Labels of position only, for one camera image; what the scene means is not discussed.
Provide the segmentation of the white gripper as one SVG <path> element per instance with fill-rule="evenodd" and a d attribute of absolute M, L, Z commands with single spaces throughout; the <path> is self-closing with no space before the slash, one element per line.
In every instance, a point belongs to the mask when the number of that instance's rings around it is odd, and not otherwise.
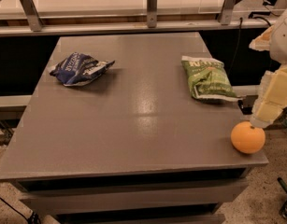
<path fill-rule="evenodd" d="M 282 114 L 287 107 L 287 9 L 274 26 L 268 27 L 249 44 L 257 51 L 269 51 L 270 57 L 282 63 L 275 72 L 266 71 L 259 88 L 250 118 L 251 125 L 266 128 Z"/>

